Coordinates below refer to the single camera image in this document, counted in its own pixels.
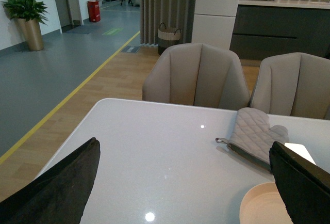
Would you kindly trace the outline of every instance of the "cabinet door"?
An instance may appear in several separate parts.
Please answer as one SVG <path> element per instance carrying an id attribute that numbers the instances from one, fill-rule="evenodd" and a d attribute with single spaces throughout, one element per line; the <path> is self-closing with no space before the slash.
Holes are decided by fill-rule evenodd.
<path id="1" fill-rule="evenodd" d="M 235 17 L 194 15 L 192 42 L 229 49 Z"/>
<path id="2" fill-rule="evenodd" d="M 196 0 L 195 14 L 236 16 L 238 0 Z"/>

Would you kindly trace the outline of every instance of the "potted plant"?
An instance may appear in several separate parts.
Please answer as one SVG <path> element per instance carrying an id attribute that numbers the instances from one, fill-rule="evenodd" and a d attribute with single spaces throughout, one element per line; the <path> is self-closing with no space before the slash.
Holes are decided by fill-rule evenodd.
<path id="1" fill-rule="evenodd" d="M 31 51 L 42 50 L 43 41 L 39 23 L 45 24 L 43 20 L 47 20 L 44 16 L 47 12 L 44 2 L 7 0 L 3 4 L 8 10 L 9 18 L 17 19 L 29 49 Z"/>

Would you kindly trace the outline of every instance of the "gold planter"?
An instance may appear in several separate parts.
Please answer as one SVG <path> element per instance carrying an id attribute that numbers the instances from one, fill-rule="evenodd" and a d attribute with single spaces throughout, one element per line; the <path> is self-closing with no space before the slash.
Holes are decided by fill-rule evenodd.
<path id="1" fill-rule="evenodd" d="M 39 22 L 35 19 L 25 21 L 25 19 L 17 19 L 19 26 L 23 32 L 27 46 L 31 51 L 38 51 L 43 49 L 43 41 L 40 31 Z"/>

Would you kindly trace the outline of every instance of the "table top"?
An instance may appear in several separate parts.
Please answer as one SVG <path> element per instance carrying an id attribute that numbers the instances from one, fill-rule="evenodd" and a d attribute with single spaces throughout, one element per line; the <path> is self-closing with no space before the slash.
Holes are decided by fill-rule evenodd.
<path id="1" fill-rule="evenodd" d="M 330 171 L 330 121 L 269 116 Z M 100 164 L 81 223 L 239 223 L 244 195 L 274 179 L 215 142 L 230 138 L 235 118 L 232 110 L 103 99 L 40 174 L 96 137 Z"/>

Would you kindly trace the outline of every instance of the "green floor marking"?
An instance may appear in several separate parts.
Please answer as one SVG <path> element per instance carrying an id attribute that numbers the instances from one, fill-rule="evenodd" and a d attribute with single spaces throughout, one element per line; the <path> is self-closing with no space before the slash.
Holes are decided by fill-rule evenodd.
<path id="1" fill-rule="evenodd" d="M 120 32 L 123 28 L 112 28 L 106 32 L 103 33 L 103 35 L 106 36 L 114 36 L 115 34 L 117 34 L 118 32 Z"/>

